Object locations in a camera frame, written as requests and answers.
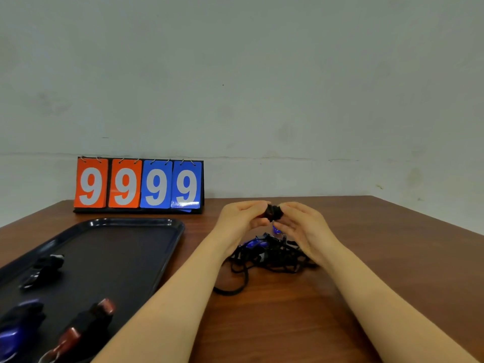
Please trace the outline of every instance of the orange number card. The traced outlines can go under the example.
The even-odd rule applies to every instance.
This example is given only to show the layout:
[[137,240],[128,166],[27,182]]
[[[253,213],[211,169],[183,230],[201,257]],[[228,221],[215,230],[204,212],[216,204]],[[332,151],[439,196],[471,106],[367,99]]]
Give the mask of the orange number card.
[[109,207],[139,206],[142,166],[138,159],[113,159]]
[[106,207],[107,159],[78,158],[74,207]]

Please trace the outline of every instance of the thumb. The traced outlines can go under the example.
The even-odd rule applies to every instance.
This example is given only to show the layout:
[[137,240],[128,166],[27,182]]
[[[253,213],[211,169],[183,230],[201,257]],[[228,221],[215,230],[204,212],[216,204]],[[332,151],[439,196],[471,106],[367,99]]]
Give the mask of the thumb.
[[304,214],[302,211],[300,211],[300,210],[298,210],[294,207],[283,205],[283,206],[281,206],[281,210],[284,213],[284,215],[286,215],[290,220],[292,220],[292,221],[294,221],[294,222],[296,222],[300,225],[303,225],[306,222],[306,217],[308,215]]
[[265,213],[267,209],[267,201],[260,201],[255,205],[252,205],[250,208],[243,210],[249,219],[254,219],[260,214]]

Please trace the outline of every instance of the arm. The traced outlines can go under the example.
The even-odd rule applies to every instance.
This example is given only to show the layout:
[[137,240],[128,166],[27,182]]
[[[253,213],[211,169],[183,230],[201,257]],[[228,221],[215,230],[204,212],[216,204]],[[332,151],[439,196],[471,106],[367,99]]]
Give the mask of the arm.
[[124,325],[93,363],[187,362],[222,262],[251,228],[267,201],[229,204],[189,259]]
[[327,271],[385,363],[477,362],[343,246],[320,213],[299,203],[281,209],[276,227]]

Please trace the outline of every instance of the hand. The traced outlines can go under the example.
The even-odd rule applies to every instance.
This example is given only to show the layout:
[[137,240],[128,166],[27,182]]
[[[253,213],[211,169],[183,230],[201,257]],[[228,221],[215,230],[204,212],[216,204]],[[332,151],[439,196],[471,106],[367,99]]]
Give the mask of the hand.
[[325,247],[339,243],[324,217],[299,202],[286,202],[279,206],[284,215],[274,222],[275,227],[293,238],[307,256],[323,266]]
[[212,233],[223,241],[226,247],[225,258],[232,255],[245,233],[259,226],[270,225],[267,218],[257,218],[263,214],[269,201],[242,201],[224,206]]

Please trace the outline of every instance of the tray rim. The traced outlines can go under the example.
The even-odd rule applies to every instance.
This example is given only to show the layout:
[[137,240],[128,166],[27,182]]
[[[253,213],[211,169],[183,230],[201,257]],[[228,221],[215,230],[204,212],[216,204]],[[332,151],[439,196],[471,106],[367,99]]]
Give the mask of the tray rim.
[[94,228],[102,226],[171,226],[177,229],[175,241],[171,248],[168,250],[168,258],[161,265],[160,270],[156,274],[154,285],[151,289],[149,297],[151,297],[159,287],[161,278],[165,273],[166,266],[173,256],[173,252],[178,245],[178,242],[185,231],[185,224],[179,219],[172,218],[94,218],[88,219],[77,224],[70,226],[64,231],[60,232],[51,239],[38,245],[30,251],[27,251],[23,255],[10,261],[8,264],[0,268],[0,288],[3,287],[9,281],[15,279],[19,274],[24,273],[29,267],[31,267],[35,261],[41,257],[50,255],[52,251],[55,251],[63,244],[71,241],[76,235],[84,233]]

